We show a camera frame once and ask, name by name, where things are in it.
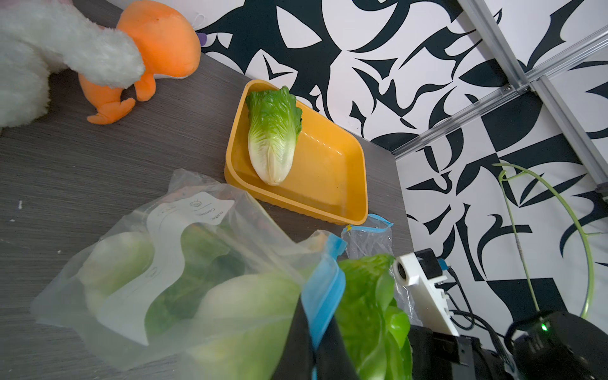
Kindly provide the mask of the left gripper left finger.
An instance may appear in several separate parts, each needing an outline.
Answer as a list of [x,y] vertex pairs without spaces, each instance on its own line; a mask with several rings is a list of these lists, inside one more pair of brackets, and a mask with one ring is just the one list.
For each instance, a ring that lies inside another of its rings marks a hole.
[[312,380],[314,365],[308,319],[299,299],[282,356],[271,380]]

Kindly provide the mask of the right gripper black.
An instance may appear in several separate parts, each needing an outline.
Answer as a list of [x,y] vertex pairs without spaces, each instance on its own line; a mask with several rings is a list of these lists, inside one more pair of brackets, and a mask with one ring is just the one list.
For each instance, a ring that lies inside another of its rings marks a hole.
[[413,326],[408,334],[414,380],[512,379],[500,356],[478,338],[451,336]]

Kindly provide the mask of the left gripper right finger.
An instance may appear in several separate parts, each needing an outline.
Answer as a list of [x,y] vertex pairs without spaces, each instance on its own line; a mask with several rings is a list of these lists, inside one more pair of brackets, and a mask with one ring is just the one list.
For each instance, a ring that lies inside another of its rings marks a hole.
[[315,353],[316,379],[358,380],[336,318],[332,318]]

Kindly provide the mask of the clear zipper bag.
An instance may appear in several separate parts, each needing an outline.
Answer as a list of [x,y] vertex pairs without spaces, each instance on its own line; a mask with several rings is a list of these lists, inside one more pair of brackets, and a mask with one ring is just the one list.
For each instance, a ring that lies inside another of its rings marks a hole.
[[122,371],[179,355],[183,379],[270,379],[302,291],[345,247],[329,231],[295,242],[246,191],[178,169],[31,310]]
[[[393,252],[393,225],[379,215],[369,214],[363,225],[346,226],[340,237],[347,242],[345,253],[348,259],[373,257],[380,254],[395,257]],[[413,325],[422,326],[422,322],[416,314],[413,296],[410,291],[397,281],[394,269],[389,272],[395,279],[394,298],[397,306],[407,313]]]

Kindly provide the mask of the yellow plastic tray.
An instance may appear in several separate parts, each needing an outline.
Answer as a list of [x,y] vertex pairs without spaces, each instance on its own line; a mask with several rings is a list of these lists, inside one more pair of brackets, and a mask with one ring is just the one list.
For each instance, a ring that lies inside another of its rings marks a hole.
[[302,102],[297,106],[303,111],[302,132],[291,171],[281,185],[269,186],[251,164],[249,110],[245,100],[240,100],[226,149],[226,182],[292,212],[337,225],[364,223],[367,174],[359,141]]

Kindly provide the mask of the chinese cabbage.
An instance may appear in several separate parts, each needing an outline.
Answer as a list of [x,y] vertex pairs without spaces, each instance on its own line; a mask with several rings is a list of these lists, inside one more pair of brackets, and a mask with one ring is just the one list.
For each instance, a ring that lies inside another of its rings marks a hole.
[[[210,289],[245,273],[240,253],[200,223],[186,228],[180,243],[185,268],[147,310],[145,327],[149,337],[194,318]],[[110,295],[149,269],[154,255],[150,236],[144,232],[123,232],[100,241],[78,272],[89,312],[97,316]]]
[[410,320],[397,306],[394,258],[386,254],[339,261],[346,288],[335,314],[360,379],[411,379]]
[[267,185],[278,186],[287,178],[293,164],[302,109],[286,86],[278,90],[250,93],[248,150],[258,177]]

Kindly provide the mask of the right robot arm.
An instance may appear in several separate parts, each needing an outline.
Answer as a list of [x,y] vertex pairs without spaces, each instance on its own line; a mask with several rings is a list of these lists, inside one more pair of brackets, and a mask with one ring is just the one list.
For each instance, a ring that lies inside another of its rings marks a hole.
[[564,311],[538,312],[503,336],[488,328],[494,350],[475,337],[414,326],[409,333],[415,379],[605,379],[607,335]]

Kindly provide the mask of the orange plush toy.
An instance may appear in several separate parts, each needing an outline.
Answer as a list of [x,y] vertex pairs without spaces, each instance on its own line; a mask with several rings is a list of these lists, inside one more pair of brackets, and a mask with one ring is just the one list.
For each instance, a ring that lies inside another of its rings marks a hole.
[[118,30],[133,39],[145,71],[134,82],[136,98],[121,99],[122,88],[95,85],[84,75],[79,82],[87,101],[97,113],[92,124],[117,122],[131,112],[137,101],[149,101],[156,93],[157,77],[184,79],[199,67],[201,44],[188,20],[174,8],[156,1],[135,1],[120,16]]

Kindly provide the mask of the white plush toy pink shirt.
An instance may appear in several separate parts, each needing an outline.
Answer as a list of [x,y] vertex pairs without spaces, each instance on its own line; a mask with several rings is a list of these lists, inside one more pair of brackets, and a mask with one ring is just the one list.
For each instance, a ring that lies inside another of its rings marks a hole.
[[48,110],[51,74],[71,69],[126,89],[145,71],[133,39],[103,28],[70,1],[1,3],[1,125],[20,127]]

